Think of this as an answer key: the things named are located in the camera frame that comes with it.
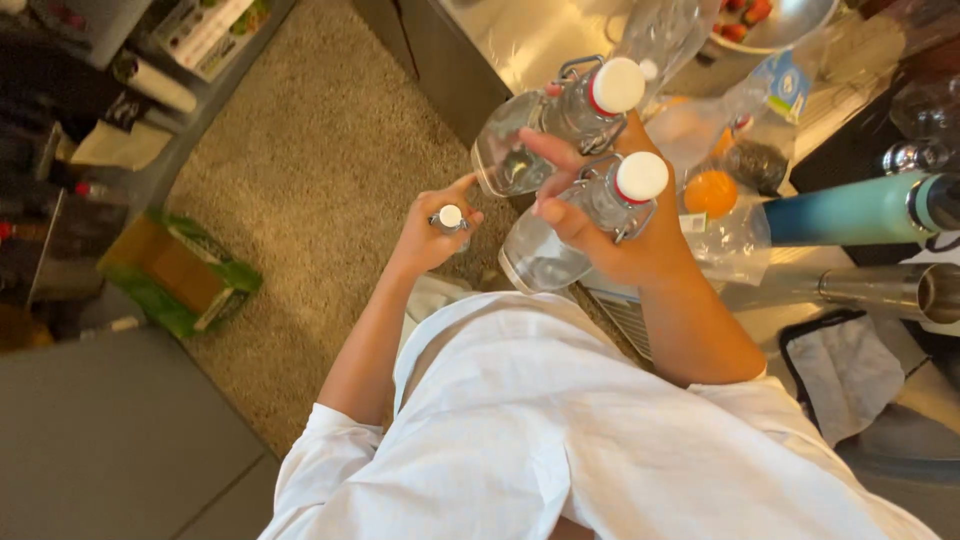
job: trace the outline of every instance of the blue water bottle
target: blue water bottle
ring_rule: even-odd
[[[874,178],[763,204],[774,246],[923,242],[960,230],[960,175]]]

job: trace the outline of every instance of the cardboard box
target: cardboard box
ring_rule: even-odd
[[[157,44],[208,83],[270,18],[270,0],[181,0],[154,31]]]
[[[228,319],[263,283],[195,221],[157,209],[133,220],[97,270],[177,337]]]

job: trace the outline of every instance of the beige carpet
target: beige carpet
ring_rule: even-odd
[[[280,455],[372,291],[417,194],[469,171],[454,138],[346,0],[301,0],[183,167],[168,208],[264,275],[236,319],[185,345]],[[477,284],[516,215],[439,269]]]

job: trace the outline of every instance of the metal bowl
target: metal bowl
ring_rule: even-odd
[[[773,11],[750,29],[742,43],[734,43],[710,34],[703,53],[719,58],[728,51],[750,55],[769,55],[797,43],[801,37],[823,28],[833,17],[840,0],[771,0]],[[740,22],[740,12],[720,12],[717,22]]]

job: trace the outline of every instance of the hand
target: hand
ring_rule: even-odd
[[[467,204],[467,190],[476,180],[476,175],[470,173],[447,189],[424,191],[417,197],[387,263],[389,271],[415,279],[443,264],[467,242],[484,219],[483,212]],[[430,225],[430,216],[446,205],[456,205],[467,219],[469,227],[453,234],[444,234]]]
[[[621,155],[641,151],[658,154],[636,115],[631,114],[629,120],[617,139],[616,151]],[[606,276],[642,289],[669,278],[671,267],[693,262],[680,231],[672,169],[670,182],[657,198],[657,212],[647,227],[637,238],[614,245],[610,234],[598,229],[582,210],[555,198],[573,184],[580,168],[595,158],[581,156],[552,135],[521,129],[519,138],[528,149],[557,167],[537,193],[533,213],[549,223],[561,240],[587,254],[593,266]]]

